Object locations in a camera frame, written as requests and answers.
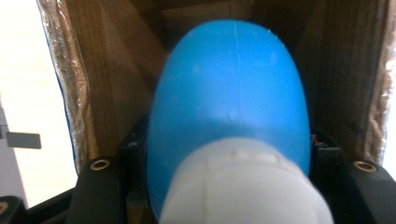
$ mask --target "metal screw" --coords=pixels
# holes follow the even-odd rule
[[[3,215],[8,209],[8,203],[0,202],[0,215]]]

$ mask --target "cardboard box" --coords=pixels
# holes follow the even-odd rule
[[[69,64],[70,72],[80,69],[85,83],[85,91],[68,93],[76,96],[69,108],[78,107],[87,120],[75,130],[91,141],[78,149],[79,164],[114,155],[150,111],[166,55],[184,34],[204,21],[229,18],[261,24],[283,40],[300,72],[311,126],[341,146],[346,158],[380,162],[394,1],[60,0],[51,13],[47,1],[39,2],[52,13],[48,20],[58,18],[66,52],[79,66]]]

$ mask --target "blue balloon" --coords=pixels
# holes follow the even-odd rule
[[[226,137],[261,140],[309,172],[308,116],[293,60],[269,30],[244,21],[196,27],[163,70],[148,127],[148,195],[157,218],[177,167]]]

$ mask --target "cardboard wall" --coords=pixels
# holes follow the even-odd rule
[[[66,2],[85,64],[98,155],[113,155],[149,112],[166,54],[184,34],[205,21],[238,19],[269,28],[285,43],[300,72],[311,126],[347,158],[379,162],[392,1]]]
[[[85,64],[98,145],[82,150],[112,156],[150,110],[165,62],[163,16],[150,1],[68,0],[67,6]]]

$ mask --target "white plastic nozzle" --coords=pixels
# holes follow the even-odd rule
[[[294,163],[260,141],[228,138],[183,161],[160,223],[327,224],[332,216]]]

